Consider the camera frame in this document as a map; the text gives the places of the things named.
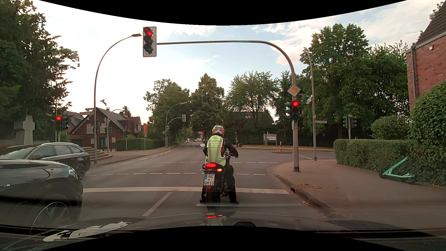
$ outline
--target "stone cross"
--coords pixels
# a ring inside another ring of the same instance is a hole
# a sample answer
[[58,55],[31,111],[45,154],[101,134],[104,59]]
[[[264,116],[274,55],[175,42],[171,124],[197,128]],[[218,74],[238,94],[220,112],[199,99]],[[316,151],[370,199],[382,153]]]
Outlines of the stone cross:
[[33,122],[33,116],[26,115],[24,121],[17,121],[14,123],[14,130],[16,131],[16,146],[21,145],[32,145],[33,140],[33,130],[35,129],[35,124]]

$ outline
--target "red and black helmet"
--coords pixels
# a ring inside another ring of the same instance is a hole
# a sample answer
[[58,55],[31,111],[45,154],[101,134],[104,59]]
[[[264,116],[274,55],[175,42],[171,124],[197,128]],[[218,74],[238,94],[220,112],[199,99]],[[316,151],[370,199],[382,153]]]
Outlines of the red and black helmet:
[[224,127],[222,125],[216,125],[212,128],[212,134],[220,137],[224,136]]

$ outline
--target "sidewalk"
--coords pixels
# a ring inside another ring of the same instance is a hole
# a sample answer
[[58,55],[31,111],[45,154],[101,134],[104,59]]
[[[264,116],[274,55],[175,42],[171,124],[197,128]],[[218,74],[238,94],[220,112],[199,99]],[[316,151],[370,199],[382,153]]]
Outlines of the sidewalk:
[[376,172],[338,165],[335,159],[301,160],[300,171],[293,172],[292,162],[270,170],[329,218],[446,228],[446,188],[381,179]]
[[113,155],[113,157],[104,159],[104,160],[98,160],[97,164],[94,164],[94,162],[92,161],[91,167],[100,167],[103,165],[126,161],[129,159],[135,159],[135,158],[152,155],[152,154],[163,152],[163,151],[169,151],[170,149],[171,149],[171,147],[169,147],[169,148],[160,147],[160,148],[155,148],[155,149],[150,149],[150,150],[130,150],[130,151],[111,152],[110,154]]

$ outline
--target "car headlight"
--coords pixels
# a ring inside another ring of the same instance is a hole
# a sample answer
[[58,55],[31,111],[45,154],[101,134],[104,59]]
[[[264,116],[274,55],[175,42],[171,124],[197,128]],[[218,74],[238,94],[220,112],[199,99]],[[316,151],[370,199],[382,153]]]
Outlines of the car headlight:
[[68,169],[68,174],[69,175],[71,175],[71,176],[73,176],[74,178],[78,178],[78,174],[76,173],[76,170],[74,170],[72,167],[70,167],[69,169]]

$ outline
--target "license plate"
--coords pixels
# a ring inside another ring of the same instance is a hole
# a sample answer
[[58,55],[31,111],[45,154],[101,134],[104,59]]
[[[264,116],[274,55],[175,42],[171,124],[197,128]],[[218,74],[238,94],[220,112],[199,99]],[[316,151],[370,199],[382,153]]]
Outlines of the license plate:
[[215,174],[205,174],[204,175],[204,185],[213,186],[214,185]]

